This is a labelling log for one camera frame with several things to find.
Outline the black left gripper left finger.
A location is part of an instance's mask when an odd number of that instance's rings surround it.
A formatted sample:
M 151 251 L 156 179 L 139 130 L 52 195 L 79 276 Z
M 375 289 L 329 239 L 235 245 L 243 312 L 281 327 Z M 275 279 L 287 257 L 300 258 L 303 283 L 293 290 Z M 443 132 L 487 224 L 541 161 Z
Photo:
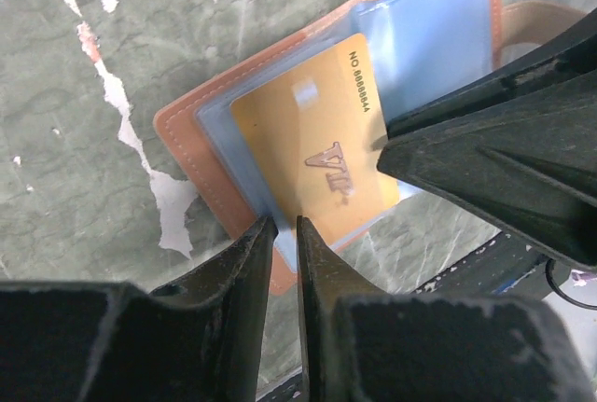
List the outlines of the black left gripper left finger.
M 5 401 L 252 401 L 273 220 L 151 292 L 108 282 L 1 285 Z

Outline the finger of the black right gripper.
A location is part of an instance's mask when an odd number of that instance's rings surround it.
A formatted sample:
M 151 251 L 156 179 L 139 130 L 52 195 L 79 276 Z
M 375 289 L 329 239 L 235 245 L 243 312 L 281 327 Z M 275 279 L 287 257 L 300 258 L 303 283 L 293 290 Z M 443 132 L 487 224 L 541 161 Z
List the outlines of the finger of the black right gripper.
M 491 74 L 390 122 L 400 136 L 506 103 L 596 70 L 596 12 Z
M 378 168 L 576 267 L 596 264 L 596 85 L 567 82 L 399 136 Z

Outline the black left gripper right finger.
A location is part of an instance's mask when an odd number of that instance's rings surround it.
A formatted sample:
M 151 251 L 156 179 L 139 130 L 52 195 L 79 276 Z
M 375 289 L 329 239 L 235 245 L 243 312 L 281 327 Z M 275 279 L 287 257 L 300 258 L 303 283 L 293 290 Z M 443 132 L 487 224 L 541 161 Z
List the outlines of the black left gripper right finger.
M 566 329 L 544 302 L 391 295 L 297 220 L 308 401 L 589 401 Z

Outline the gold card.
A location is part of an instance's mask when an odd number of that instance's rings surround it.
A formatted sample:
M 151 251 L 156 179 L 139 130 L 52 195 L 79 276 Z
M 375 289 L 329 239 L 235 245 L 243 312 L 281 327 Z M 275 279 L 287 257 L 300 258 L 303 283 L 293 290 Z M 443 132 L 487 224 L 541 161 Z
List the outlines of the gold card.
M 396 180 L 376 169 L 386 128 L 364 35 L 248 91 L 230 110 L 267 207 L 291 232 L 302 215 L 327 244 L 344 244 L 398 203 Z

